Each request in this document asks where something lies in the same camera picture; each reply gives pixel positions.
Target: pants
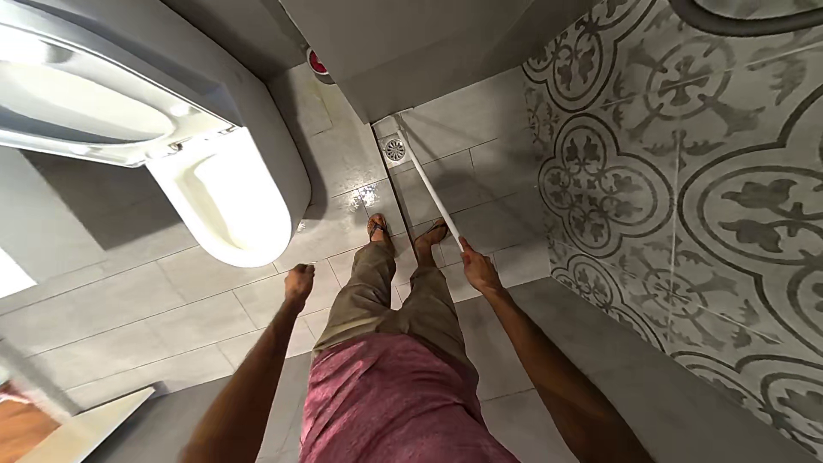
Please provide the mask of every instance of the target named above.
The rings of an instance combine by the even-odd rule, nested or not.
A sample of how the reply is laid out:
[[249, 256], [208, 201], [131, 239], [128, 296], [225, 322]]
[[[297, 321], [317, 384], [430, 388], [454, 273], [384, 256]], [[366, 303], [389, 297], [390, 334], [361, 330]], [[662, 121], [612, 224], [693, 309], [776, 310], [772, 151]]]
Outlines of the pants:
[[393, 311], [388, 307], [395, 269], [394, 256], [383, 242], [373, 241], [357, 251], [351, 278], [332, 304], [314, 355], [362, 334], [404, 333], [435, 352], [451, 355], [476, 374], [440, 270], [419, 267], [411, 276], [411, 293], [401, 309]]

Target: hand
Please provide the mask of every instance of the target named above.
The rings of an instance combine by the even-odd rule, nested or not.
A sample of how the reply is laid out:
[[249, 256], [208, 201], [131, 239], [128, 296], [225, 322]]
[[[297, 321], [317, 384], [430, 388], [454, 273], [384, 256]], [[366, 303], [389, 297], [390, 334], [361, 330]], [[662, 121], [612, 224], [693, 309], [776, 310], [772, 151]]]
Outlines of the hand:
[[462, 236], [460, 244], [463, 245], [463, 253], [460, 255], [463, 258], [463, 272], [466, 273], [469, 284], [483, 293], [502, 289], [503, 285], [491, 259], [472, 249]]
[[314, 266], [297, 264], [286, 276], [286, 300], [305, 302], [314, 285]]

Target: pink fabric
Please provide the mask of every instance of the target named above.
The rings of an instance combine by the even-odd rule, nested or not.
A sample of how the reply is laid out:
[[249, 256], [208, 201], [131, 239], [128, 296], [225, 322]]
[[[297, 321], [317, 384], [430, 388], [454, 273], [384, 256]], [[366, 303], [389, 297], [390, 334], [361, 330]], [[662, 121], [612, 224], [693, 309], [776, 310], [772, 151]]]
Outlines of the pink fabric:
[[516, 462], [486, 429], [477, 376], [406, 334], [374, 333], [312, 363], [301, 463]]

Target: drain cover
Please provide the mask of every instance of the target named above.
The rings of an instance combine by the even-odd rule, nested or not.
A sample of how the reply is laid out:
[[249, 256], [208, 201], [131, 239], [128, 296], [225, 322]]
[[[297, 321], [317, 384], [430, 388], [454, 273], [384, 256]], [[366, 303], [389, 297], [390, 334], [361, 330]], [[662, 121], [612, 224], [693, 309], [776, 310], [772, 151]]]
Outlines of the drain cover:
[[406, 147], [403, 146], [403, 142], [401, 142], [399, 138], [392, 138], [386, 143], [384, 151], [386, 152], [387, 158], [392, 161], [400, 161], [406, 154]]

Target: leg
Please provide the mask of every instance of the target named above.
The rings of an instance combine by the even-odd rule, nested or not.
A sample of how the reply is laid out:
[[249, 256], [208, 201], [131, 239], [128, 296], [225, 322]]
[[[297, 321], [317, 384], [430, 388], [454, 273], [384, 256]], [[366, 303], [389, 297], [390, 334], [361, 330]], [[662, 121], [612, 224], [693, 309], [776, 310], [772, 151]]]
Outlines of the leg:
[[[383, 229], [375, 228], [375, 223]], [[332, 304], [326, 329], [314, 346], [315, 355], [355, 336], [373, 333], [385, 316], [393, 312], [388, 307], [396, 267], [394, 247], [385, 227], [382, 215], [370, 218], [371, 242], [355, 254], [351, 278]]]
[[403, 332], [414, 334], [428, 344], [446, 352], [474, 370], [466, 356], [466, 344], [460, 330], [446, 278], [437, 268], [431, 246], [449, 233], [445, 222], [415, 240], [417, 270], [411, 276], [411, 293], [398, 313]]

